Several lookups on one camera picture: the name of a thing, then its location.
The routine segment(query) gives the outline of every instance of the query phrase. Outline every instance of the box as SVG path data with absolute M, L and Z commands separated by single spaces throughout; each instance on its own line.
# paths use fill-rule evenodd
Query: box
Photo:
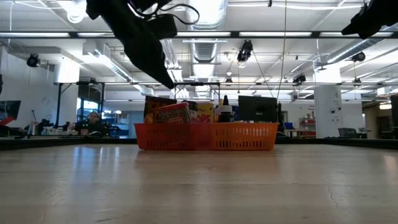
M 167 105 L 176 104 L 177 100 L 167 99 L 154 96 L 145 97 L 145 109 L 144 109 L 144 123 L 153 124 L 159 120 L 158 110 L 159 108 Z
M 214 122 L 214 104 L 198 103 L 198 122 L 212 123 Z
M 167 124 L 190 123 L 188 103 L 179 103 L 159 108 L 159 122 Z

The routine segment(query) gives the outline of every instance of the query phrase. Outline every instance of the bottle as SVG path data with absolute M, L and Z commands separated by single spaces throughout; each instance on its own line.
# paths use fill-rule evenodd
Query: bottle
M 228 97 L 224 96 L 223 105 L 218 108 L 220 115 L 218 116 L 219 123 L 232 123 L 234 116 L 232 114 L 232 106 L 229 105 Z

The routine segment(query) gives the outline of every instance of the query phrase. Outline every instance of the orange basket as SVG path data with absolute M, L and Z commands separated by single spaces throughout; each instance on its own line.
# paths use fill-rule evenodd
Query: orange basket
M 134 124 L 145 150 L 274 149 L 277 123 Z

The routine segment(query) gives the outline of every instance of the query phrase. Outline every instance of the white column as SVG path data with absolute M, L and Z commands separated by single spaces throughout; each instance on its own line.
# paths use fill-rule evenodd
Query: white column
M 315 72 L 313 76 L 315 82 L 341 82 L 338 66 L 329 65 L 325 68 L 326 70 Z M 338 128 L 343 127 L 341 87 L 337 85 L 316 86 L 314 97 L 317 138 L 338 137 Z
M 56 65 L 55 74 L 56 82 L 75 83 L 79 81 L 80 66 L 71 60 L 64 60 L 60 65 Z M 62 93 L 59 125 L 64 125 L 68 121 L 71 123 L 76 121 L 77 98 L 78 86 L 76 85 L 68 87 Z

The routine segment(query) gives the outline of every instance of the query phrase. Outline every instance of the chair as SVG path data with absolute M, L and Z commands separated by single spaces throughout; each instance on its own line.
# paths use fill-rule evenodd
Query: chair
M 339 128 L 338 132 L 341 138 L 359 138 L 354 128 Z

